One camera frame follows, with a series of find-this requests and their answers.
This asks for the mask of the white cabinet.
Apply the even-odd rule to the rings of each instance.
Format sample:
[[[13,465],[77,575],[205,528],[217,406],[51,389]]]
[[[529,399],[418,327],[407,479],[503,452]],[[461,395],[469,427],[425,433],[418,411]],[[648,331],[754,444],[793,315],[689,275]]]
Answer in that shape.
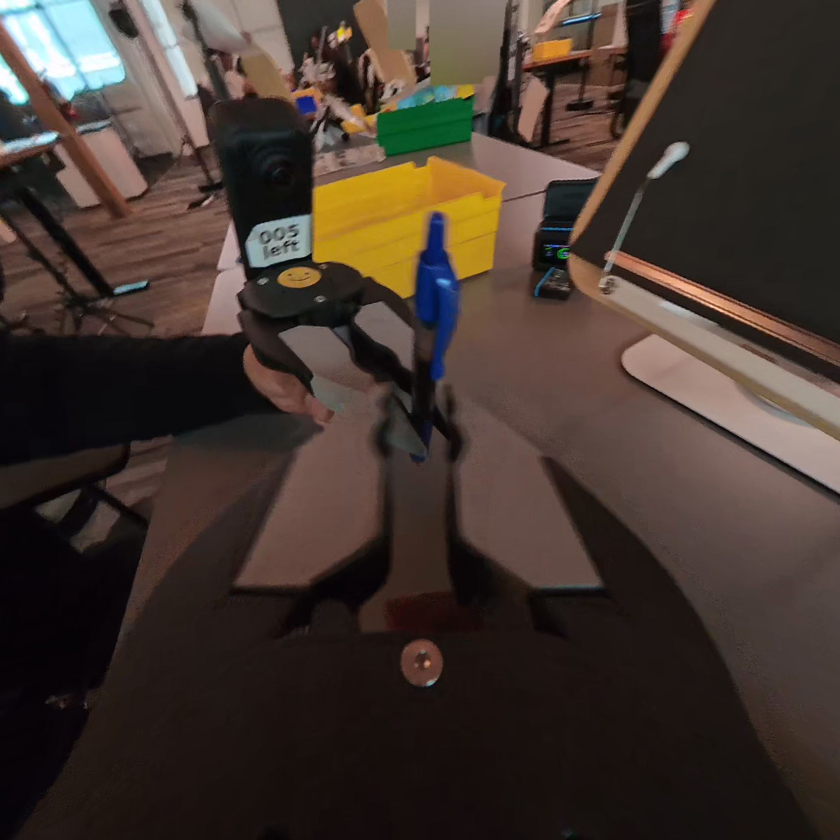
[[[134,200],[148,192],[149,184],[110,120],[82,124],[77,131],[125,200]],[[71,160],[63,143],[56,145],[55,153],[63,165],[56,178],[73,203],[83,210],[99,207],[96,193]]]

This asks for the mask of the black board book stand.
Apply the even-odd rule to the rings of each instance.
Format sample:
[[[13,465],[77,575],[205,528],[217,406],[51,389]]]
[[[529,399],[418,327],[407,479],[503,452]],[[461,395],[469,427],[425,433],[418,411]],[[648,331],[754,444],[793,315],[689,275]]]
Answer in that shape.
[[[839,2],[696,2],[574,228],[635,380],[839,490]]]

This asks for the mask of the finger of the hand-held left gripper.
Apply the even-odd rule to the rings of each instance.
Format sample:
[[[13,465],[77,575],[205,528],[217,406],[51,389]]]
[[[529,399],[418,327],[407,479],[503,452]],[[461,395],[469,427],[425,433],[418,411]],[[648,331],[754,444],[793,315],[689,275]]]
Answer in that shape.
[[[320,375],[310,381],[314,398],[332,414],[343,414],[347,407],[347,386]]]
[[[384,457],[398,452],[408,455],[413,461],[428,459],[428,444],[417,432],[411,411],[403,400],[405,394],[396,385],[388,385],[377,403],[377,447]]]

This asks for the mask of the yellow plastic bin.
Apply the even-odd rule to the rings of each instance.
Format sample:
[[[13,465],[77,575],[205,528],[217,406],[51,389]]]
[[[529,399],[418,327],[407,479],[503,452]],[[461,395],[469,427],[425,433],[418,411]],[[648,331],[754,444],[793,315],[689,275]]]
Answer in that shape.
[[[314,191],[313,259],[343,263],[400,298],[415,291],[430,217],[459,280],[491,270],[506,183],[438,156],[344,178]]]

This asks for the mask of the person's left hand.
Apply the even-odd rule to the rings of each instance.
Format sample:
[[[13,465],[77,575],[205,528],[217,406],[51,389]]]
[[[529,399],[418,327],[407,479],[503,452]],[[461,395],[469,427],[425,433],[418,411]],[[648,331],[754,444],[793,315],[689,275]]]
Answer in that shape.
[[[298,378],[260,363],[250,344],[243,354],[243,368],[257,393],[281,412],[309,417],[320,426],[333,419],[334,412],[311,394]]]

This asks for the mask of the green bin with colourful packets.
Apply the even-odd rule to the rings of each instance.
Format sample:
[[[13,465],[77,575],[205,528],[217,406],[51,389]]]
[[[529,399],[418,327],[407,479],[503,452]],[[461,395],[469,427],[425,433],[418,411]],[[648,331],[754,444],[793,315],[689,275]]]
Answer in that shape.
[[[386,156],[466,143],[473,133],[473,114],[473,98],[381,112],[376,121],[377,143]]]

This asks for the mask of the person's left forearm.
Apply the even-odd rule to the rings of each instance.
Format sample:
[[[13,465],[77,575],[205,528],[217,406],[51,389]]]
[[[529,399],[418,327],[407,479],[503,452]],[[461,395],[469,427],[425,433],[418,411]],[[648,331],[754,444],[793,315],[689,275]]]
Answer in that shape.
[[[275,407],[250,383],[242,334],[2,333],[1,464],[192,432]]]

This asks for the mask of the wooden top desk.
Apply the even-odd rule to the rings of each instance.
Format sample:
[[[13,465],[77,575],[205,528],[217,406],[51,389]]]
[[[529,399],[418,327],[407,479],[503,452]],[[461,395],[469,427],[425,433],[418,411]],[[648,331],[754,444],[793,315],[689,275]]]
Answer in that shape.
[[[549,147],[567,144],[570,141],[569,139],[551,140],[555,92],[561,78],[579,77],[576,98],[567,102],[564,106],[567,112],[606,113],[613,116],[617,112],[618,104],[623,96],[623,84],[616,84],[614,76],[617,72],[626,70],[626,56],[627,48],[623,45],[572,49],[562,56],[543,59],[534,59],[528,56],[522,62],[521,70],[537,78],[548,92],[538,118],[537,128],[539,133],[537,139],[532,142],[533,147],[544,150]],[[606,85],[604,107],[598,110],[595,107],[595,101],[588,98],[586,92],[590,86],[595,65],[604,62],[612,75]]]

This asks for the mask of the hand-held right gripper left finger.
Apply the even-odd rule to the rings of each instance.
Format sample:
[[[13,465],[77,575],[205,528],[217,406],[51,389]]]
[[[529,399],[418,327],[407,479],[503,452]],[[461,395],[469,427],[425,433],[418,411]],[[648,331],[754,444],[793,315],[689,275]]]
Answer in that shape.
[[[362,394],[297,450],[234,575],[236,589],[380,589],[391,512],[377,433],[390,394]]]

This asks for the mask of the person's dark clothed body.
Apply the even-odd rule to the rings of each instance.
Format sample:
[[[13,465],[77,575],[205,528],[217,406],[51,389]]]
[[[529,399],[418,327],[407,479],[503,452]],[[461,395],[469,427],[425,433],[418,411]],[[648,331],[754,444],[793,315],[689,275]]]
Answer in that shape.
[[[56,781],[109,667],[148,528],[104,487],[129,460],[118,445],[2,468],[2,838]],[[39,514],[76,491],[125,518],[128,542],[84,553],[74,530]]]

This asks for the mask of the blue ballpoint pen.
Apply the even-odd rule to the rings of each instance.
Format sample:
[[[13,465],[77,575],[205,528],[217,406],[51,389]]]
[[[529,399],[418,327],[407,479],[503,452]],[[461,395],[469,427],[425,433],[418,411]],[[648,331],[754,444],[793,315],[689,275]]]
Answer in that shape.
[[[460,285],[446,249],[446,225],[444,213],[431,214],[416,267],[411,418],[421,441],[419,454],[412,455],[418,465],[427,458],[437,383],[445,376],[446,354],[459,320]]]

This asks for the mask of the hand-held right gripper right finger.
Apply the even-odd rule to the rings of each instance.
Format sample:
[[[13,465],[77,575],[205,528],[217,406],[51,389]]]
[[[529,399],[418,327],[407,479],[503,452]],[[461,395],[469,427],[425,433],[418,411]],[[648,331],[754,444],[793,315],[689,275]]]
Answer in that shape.
[[[452,387],[445,420],[448,527],[464,548],[529,589],[601,589],[542,451]]]

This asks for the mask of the black tripod stand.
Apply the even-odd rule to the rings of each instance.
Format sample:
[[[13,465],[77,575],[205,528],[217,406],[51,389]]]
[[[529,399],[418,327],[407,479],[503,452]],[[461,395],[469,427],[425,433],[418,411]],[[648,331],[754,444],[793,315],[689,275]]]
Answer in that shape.
[[[14,200],[20,203],[38,225],[45,230],[47,236],[58,246],[61,254],[67,257],[69,263],[92,289],[91,293],[82,293],[73,287],[67,273],[51,261],[46,253],[24,233],[23,229],[5,211],[2,211],[2,220],[9,224],[13,233],[23,243],[28,257],[46,270],[58,286],[59,303],[56,317],[59,332],[66,335],[91,333],[93,327],[89,327],[88,323],[95,322],[97,324],[95,331],[98,335],[108,331],[120,335],[131,335],[132,328],[142,328],[147,333],[151,333],[155,327],[153,321],[115,308],[116,300],[132,295],[126,297],[114,297],[112,295],[114,286],[107,282],[104,275],[89,259],[77,241],[67,232],[36,193],[26,184],[13,180],[14,175],[16,173],[12,172],[3,176],[8,183],[10,193],[14,196]]]

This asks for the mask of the black device with screen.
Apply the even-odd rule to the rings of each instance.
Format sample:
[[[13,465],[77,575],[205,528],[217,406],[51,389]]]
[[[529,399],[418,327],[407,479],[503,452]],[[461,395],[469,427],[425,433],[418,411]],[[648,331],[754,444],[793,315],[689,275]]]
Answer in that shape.
[[[532,268],[565,269],[574,225],[599,178],[556,180],[547,184],[542,216],[532,241]]]

